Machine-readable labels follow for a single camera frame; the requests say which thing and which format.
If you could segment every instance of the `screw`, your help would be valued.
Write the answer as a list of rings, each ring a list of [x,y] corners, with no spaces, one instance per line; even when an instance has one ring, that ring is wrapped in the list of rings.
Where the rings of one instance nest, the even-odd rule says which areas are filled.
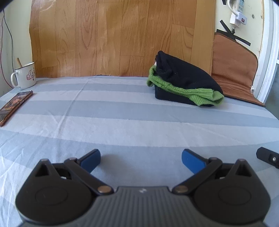
[[[179,186],[175,187],[174,190],[177,193],[186,193],[187,191],[189,191],[189,189],[184,185],[179,185]]]
[[[106,193],[110,193],[112,190],[112,188],[110,186],[107,185],[103,185],[98,187],[98,192],[102,193],[102,194],[106,194]]]
[[[147,190],[145,188],[142,188],[142,189],[139,190],[139,192],[140,193],[145,193],[145,192],[147,192]]]

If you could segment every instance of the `folded clothes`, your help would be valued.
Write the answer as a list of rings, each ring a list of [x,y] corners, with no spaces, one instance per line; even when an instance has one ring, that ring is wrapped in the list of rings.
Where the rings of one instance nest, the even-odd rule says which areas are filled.
[[[197,88],[197,89],[183,89],[176,87],[170,82],[164,81],[161,77],[157,75],[156,66],[152,66],[149,71],[149,77],[147,80],[147,85],[149,87],[156,85],[157,87],[163,89],[164,91],[169,92],[169,97],[165,92],[162,92],[163,95],[155,96],[159,99],[177,101],[182,103],[187,103],[193,105],[219,105],[222,103],[224,96],[219,91],[214,91],[213,89],[208,88]],[[181,97],[188,98],[191,102],[181,99],[181,97],[175,97],[172,94],[179,95]]]
[[[159,51],[147,81],[155,85],[157,99],[191,105],[213,106],[222,103],[221,87],[202,69]]]

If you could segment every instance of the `light blue bedsheet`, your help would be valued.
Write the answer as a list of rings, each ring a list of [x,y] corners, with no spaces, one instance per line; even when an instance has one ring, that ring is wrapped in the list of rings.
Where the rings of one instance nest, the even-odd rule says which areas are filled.
[[[218,107],[157,100],[142,77],[44,78],[29,90],[33,97],[0,128],[0,226],[20,223],[15,196],[41,158],[63,162],[94,148],[102,160],[92,174],[114,188],[172,188],[192,175],[185,148],[223,162],[244,158],[272,199],[266,223],[279,225],[279,170],[256,157],[261,146],[279,152],[279,121],[265,108],[229,98]]]

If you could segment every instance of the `wooden panel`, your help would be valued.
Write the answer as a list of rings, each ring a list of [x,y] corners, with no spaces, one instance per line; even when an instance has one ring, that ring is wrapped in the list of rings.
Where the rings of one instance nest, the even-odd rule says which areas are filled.
[[[195,31],[190,63],[211,73],[215,29],[215,1],[197,0]]]
[[[120,56],[120,76],[142,76],[144,57]]]
[[[99,3],[124,2],[124,0],[100,0]]]
[[[55,40],[57,53],[75,51],[76,0],[59,0],[55,13]]]
[[[92,60],[97,55],[97,0],[76,2],[75,76],[90,76]]]
[[[75,72],[76,52],[57,54],[57,77],[73,76]]]
[[[172,25],[170,37],[170,55],[190,62],[194,29]]]
[[[100,3],[98,12],[97,74],[119,75],[123,3]]]
[[[214,27],[215,1],[32,0],[29,30],[38,77],[148,76],[159,50],[210,73]]]
[[[55,40],[56,0],[43,0],[40,5],[39,38],[42,68],[57,66]]]
[[[173,1],[150,1],[145,42],[143,75],[148,76],[149,68],[159,50],[169,53],[172,27]]]
[[[57,66],[42,68],[42,74],[40,77],[49,77],[56,78],[57,77]]]
[[[197,0],[174,0],[173,24],[194,29],[196,7]]]
[[[42,58],[39,37],[39,14],[41,0],[33,0],[31,5],[29,33],[31,38],[32,58],[35,62],[36,77],[42,74]]]
[[[149,0],[125,0],[121,55],[144,56]]]

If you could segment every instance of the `white mug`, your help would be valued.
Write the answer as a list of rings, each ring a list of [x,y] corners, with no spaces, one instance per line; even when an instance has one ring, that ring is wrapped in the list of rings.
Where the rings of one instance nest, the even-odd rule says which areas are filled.
[[[14,84],[14,75],[18,82],[17,86]],[[14,88],[19,88],[20,90],[34,86],[36,84],[35,63],[32,62],[16,69],[11,75],[11,82]]]

